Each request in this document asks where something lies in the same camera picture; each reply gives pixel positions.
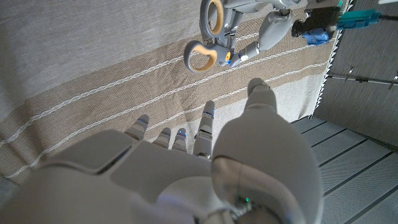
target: blue connector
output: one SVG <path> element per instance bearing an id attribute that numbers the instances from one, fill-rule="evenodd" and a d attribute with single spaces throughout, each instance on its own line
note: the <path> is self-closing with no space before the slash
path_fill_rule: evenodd
<path id="1" fill-rule="evenodd" d="M 338 30 L 360 29 L 379 22 L 380 15 L 381 12 L 376 12 L 375 9 L 346 12 L 340 17 L 336 26 Z"/>
<path id="2" fill-rule="evenodd" d="M 329 42 L 329 35 L 322 28 L 310 30 L 302 34 L 308 45 L 321 45 Z"/>

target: metal bracket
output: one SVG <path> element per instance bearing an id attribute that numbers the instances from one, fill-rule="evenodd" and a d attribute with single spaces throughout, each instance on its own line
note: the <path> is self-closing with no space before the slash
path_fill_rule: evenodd
<path id="1" fill-rule="evenodd" d="M 397 80 L 398 80 L 398 72 L 397 75 L 394 77 L 394 79 L 391 81 L 391 84 L 388 87 L 389 90 L 392 88 L 392 86 L 394 86 L 394 84 L 398 83 Z"/>

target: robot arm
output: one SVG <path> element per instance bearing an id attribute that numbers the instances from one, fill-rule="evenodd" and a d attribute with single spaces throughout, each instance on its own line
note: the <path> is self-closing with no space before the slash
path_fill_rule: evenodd
<path id="1" fill-rule="evenodd" d="M 241 62 L 250 59 L 263 50 L 268 50 L 277 44 L 290 29 L 293 21 L 292 10 L 281 9 L 268 13 L 261 24 L 259 37 L 244 49 L 234 54 L 231 58 L 231 67 L 235 67 Z"/>

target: white stripe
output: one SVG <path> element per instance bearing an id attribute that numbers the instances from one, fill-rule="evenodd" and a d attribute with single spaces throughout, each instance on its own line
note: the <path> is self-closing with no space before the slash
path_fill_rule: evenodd
<path id="1" fill-rule="evenodd" d="M 257 36 L 257 35 L 259 35 L 259 33 L 257 33 L 257 32 L 256 32 L 256 33 L 253 33 L 253 34 L 248 34 L 248 35 L 242 36 L 242 37 L 240 37 L 240 38 L 237 38 L 236 41 L 249 39 L 249 38 L 255 37 L 255 36 Z M 21 127 L 19 127 L 18 130 L 17 130 L 11 137 L 9 137 L 9 138 L 6 139 L 6 140 L 2 140 L 2 141 L 0 142 L 0 147 L 1 147 L 2 145 L 4 145 L 4 144 L 10 143 L 10 142 L 14 141 L 15 139 L 17 139 L 18 136 L 19 136 L 19 134 L 22 133 L 27 127 L 29 127 L 30 125 L 32 125 L 32 123 L 33 123 L 34 121 L 37 121 L 38 119 L 43 118 L 43 117 L 49 115 L 50 113 L 53 113 L 54 111 L 59 110 L 59 109 L 62 108 L 63 106 L 66 106 L 66 105 L 68 105 L 68 104 L 70 104 L 70 103 L 72 103 L 72 102 L 74 102 L 74 101 L 77 101 L 77 100 L 80 100 L 80 99 L 82 99 L 82 98 L 84 98 L 84 97 L 87 97 L 87 96 L 90 96 L 90 95 L 92 95 L 92 94 L 95 94 L 95 93 L 97 93 L 97 92 L 99 92 L 99 91 L 104 91 L 104 90 L 106 90 L 106 89 L 108 89 L 108 88 L 111 88 L 111 87 L 114 87 L 114 86 L 116 86 L 116 85 L 122 84 L 122 83 L 124 83 L 124 82 L 130 81 L 130 80 L 132 80 L 132 79 L 134 79 L 134 78 L 138 78 L 138 77 L 140 77 L 141 75 L 145 75 L 145 74 L 147 74 L 147 73 L 149 73 L 149 72 L 152 72 L 152 71 L 154 71 L 154 70 L 157 70 L 157 69 L 159 69 L 159 68 L 162 68 L 162 67 L 164 67 L 164 66 L 166 66 L 166 65 L 170 65 L 170 64 L 172 64 L 172 63 L 176 63 L 176 62 L 178 62 L 178 61 L 181 61 L 182 59 L 183 59 L 183 56 L 179 56 L 179 57 L 173 58 L 173 59 L 171 59 L 171 60 L 164 61 L 164 62 L 159 63 L 159 64 L 157 64 L 157 65 L 155 65 L 155 66 L 152 66 L 152 67 L 150 67 L 150 68 L 148 68 L 148 69 L 145 69 L 145 70 L 143 70 L 143 71 L 141 71 L 141 72 L 139 72 L 139 73 L 135 73 L 135 74 L 130 75 L 130 76 L 126 77 L 126 78 L 117 80 L 117 81 L 115 81 L 115 82 L 111 82 L 111 83 L 109 83 L 109 84 L 107 84 L 107 85 L 100 86 L 100 87 L 98 87 L 98 88 L 92 89 L 92 90 L 87 91 L 87 92 L 85 92 L 85 93 L 82 93 L 82 94 L 80 94 L 80 95 L 74 96 L 74 97 L 70 98 L 69 100 L 65 100 L 64 102 L 58 104 L 57 106 L 53 106 L 51 109 L 41 112 L 41 114 L 37 114 L 37 115 L 35 115 L 35 116 L 30 117 L 29 121 L 26 122 L 26 123 L 25 123 L 24 125 L 22 125 Z"/>
<path id="2" fill-rule="evenodd" d="M 296 52 L 296 51 L 305 49 L 306 47 L 310 47 L 310 46 L 300 47 L 300 48 L 297 48 L 297 49 L 288 50 L 288 51 L 286 51 L 286 52 Z M 155 101 L 157 101 L 157 100 L 159 100 L 159 99 L 164 98 L 165 96 L 171 95 L 171 94 L 176 93 L 176 92 L 178 92 L 178 91 L 180 91 L 180 90 L 184 90 L 184 89 L 186 89 L 186 88 L 190 88 L 190 87 L 199 85 L 199 84 L 204 83 L 204 82 L 206 82 L 206 81 L 208 81 L 208 80 L 211 80 L 212 78 L 218 77 L 218 76 L 220 76 L 220 75 L 224 75 L 224 74 L 226 74 L 226 73 L 229 73 L 229 72 L 238 70 L 238 69 L 240 69 L 240 68 L 244 68 L 244 67 L 247 67 L 247 66 L 250 66 L 250 65 L 254 65 L 255 63 L 263 62 L 263 61 L 265 61 L 265 60 L 267 60 L 267 59 L 270 59 L 270 58 L 274 58 L 274 57 L 278 57 L 278 56 L 287 54 L 286 52 L 282 52 L 282 53 L 279 53 L 279 54 L 276 54 L 276 55 L 271 55 L 270 57 L 261 58 L 261 59 L 259 59 L 259 60 L 255 60 L 255 61 L 253 61 L 253 62 L 249 62 L 249 63 L 243 64 L 243 65 L 240 65 L 240 66 L 238 66 L 238 67 L 234 67 L 234 68 L 231 68 L 231 69 L 229 69 L 229 70 L 225 70 L 225 71 L 216 73 L 216 74 L 211 75 L 211 76 L 209 76 L 209 77 L 206 77 L 206 78 L 204 78 L 204 79 L 202 79 L 202 80 L 200 80 L 200 81 L 197 81 L 197 82 L 194 82 L 194 83 L 191 83 L 191 84 L 182 86 L 182 87 L 180 87 L 180 88 L 176 88 L 176 89 L 174 89 L 174 90 L 172 90 L 172 91 L 169 91 L 169 92 L 167 92 L 167 93 L 164 93 L 164 94 L 162 94 L 162 95 L 160 95 L 160 96 L 155 97 L 155 98 L 152 99 L 152 100 L 149 100 L 149 101 L 147 101 L 147 102 L 145 102 L 145 103 L 141 103 L 141 104 L 138 105 L 138 106 L 134 106 L 134 107 L 132 107 L 132 108 L 129 108 L 129 109 L 127 109 L 127 110 L 124 110 L 124 111 L 122 111 L 122 112 L 119 112 L 119 113 L 117 113 L 117 114 L 114 114 L 114 115 L 112 115 L 112 116 L 109 116 L 109 117 L 107 117 L 107 118 L 104 118 L 104 119 L 102 119 L 102 120 L 100 120 L 100 121 L 94 122 L 93 124 L 87 125 L 87 126 L 85 126 L 84 128 L 81 128 L 81 129 L 79 129 L 79 130 L 77 130 L 77 131 L 71 133 L 70 135 L 68 135 L 67 137 L 65 137 L 64 139 L 62 139 L 60 142 L 58 142 L 56 145 L 54 145 L 54 146 L 52 146 L 52 147 L 50 147 L 50 148 L 44 150 L 43 152 L 41 152 L 41 153 L 39 154 L 39 156 L 36 158 L 36 160 L 35 160 L 33 163 L 31 163 L 31 164 L 29 164 L 29 165 L 24 165 L 24 166 L 22 166 L 17 172 L 15 172 L 15 173 L 13 173 L 13 174 L 7 176 L 6 178 L 13 178 L 13 177 L 19 175 L 22 171 L 24 171 L 24 170 L 27 169 L 28 167 L 36 166 L 37 163 L 39 162 L 40 158 L 41 158 L 42 156 L 44 156 L 46 153 L 49 153 L 49 152 L 51 152 L 52 150 L 54 150 L 54 149 L 60 147 L 63 143 L 65 143 L 66 141 L 68 141 L 70 138 L 76 136 L 76 135 L 79 134 L 79 133 L 82 133 L 83 131 L 86 131 L 86 130 L 88 130 L 88 129 L 90 129 L 90 128 L 93 128 L 93 127 L 95 127 L 95 126 L 97 126 L 97 125 L 99 125 L 99 124 L 101 124 L 101 123 L 103 123 L 103 122 L 107 122 L 107 121 L 109 121 L 109 120 L 112 120 L 112 119 L 114 119 L 114 118 L 117 118 L 118 116 L 122 116 L 122 115 L 124 115 L 124 114 L 126 114 L 126 113 L 130 113 L 130 112 L 132 112 L 132 111 L 134 111 L 134 110 L 136 110 L 136 109 L 138 109 L 138 108 L 141 108 L 141 107 L 143 107 L 143 106 L 146 106 L 146 105 L 148 105 L 148 104 L 151 104 L 151 103 L 153 103 L 153 102 L 155 102 Z M 321 65 L 324 65 L 325 63 L 323 63 L 323 64 L 316 64 L 316 65 L 309 65 L 309 66 L 306 66 L 306 67 L 304 67 L 304 68 L 302 68 L 302 69 L 300 69 L 300 70 L 293 71 L 293 72 L 287 72 L 287 73 L 285 73 L 285 74 L 279 75 L 278 77 L 279 77 L 279 78 L 282 78 L 282 77 L 284 77 L 284 76 L 286 76 L 286 75 L 290 75 L 290 74 L 293 74 L 293 73 L 300 72 L 300 71 L 302 71 L 303 69 L 310 68 L 310 67 L 321 66 Z"/>

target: robotic finger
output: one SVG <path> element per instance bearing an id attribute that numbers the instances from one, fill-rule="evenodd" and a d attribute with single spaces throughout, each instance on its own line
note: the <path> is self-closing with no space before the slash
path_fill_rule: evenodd
<path id="1" fill-rule="evenodd" d="M 193 154 L 196 156 L 204 156 L 208 159 L 211 157 L 214 111 L 215 103 L 207 101 L 201 116 L 198 133 L 195 136 L 195 144 L 193 145 Z"/>
<path id="2" fill-rule="evenodd" d="M 148 128 L 148 123 L 149 116 L 146 114 L 141 115 L 131 126 L 131 128 L 127 129 L 124 133 L 138 141 L 141 141 L 144 139 L 145 131 Z"/>
<path id="3" fill-rule="evenodd" d="M 172 131 L 170 130 L 170 128 L 164 128 L 153 143 L 160 147 L 168 149 L 171 135 Z"/>
<path id="4" fill-rule="evenodd" d="M 180 128 L 175 135 L 175 140 L 172 149 L 187 152 L 187 131 L 185 128 Z"/>

